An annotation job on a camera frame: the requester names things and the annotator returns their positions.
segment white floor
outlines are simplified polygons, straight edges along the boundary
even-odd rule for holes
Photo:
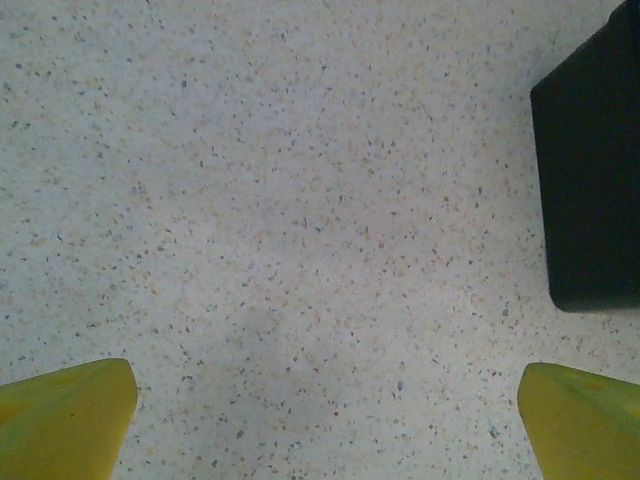
[[[528,99],[617,3],[0,2],[0,381],[127,358],[117,479],[540,478],[527,363],[640,382]]]

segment black box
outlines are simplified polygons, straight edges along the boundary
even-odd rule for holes
[[[565,311],[640,306],[640,0],[531,91],[549,290]]]

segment yellow object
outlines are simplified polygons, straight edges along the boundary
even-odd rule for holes
[[[534,363],[518,408],[545,480],[640,478],[639,385]]]
[[[1,479],[109,479],[138,392],[107,359],[0,387]]]

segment black plastic bin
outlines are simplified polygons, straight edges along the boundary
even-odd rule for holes
[[[549,290],[565,311],[640,306],[639,4],[531,91]]]

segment black object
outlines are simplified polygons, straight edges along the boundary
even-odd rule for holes
[[[551,297],[640,306],[640,0],[531,91]]]

